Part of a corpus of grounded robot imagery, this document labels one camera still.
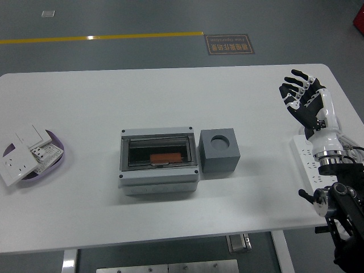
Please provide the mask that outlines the white and black robot right hand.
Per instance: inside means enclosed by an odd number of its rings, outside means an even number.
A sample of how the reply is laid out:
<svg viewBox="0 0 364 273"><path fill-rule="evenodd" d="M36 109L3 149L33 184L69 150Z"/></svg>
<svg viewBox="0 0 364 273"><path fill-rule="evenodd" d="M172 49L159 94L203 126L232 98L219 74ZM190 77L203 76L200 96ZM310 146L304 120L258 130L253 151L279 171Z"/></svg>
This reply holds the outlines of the white and black robot right hand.
<svg viewBox="0 0 364 273"><path fill-rule="evenodd" d="M304 134L312 144L315 161L342 161L344 148L338 140L339 124L332 95L319 79L299 70L291 70L279 87L289 113L304 126Z"/></svg>

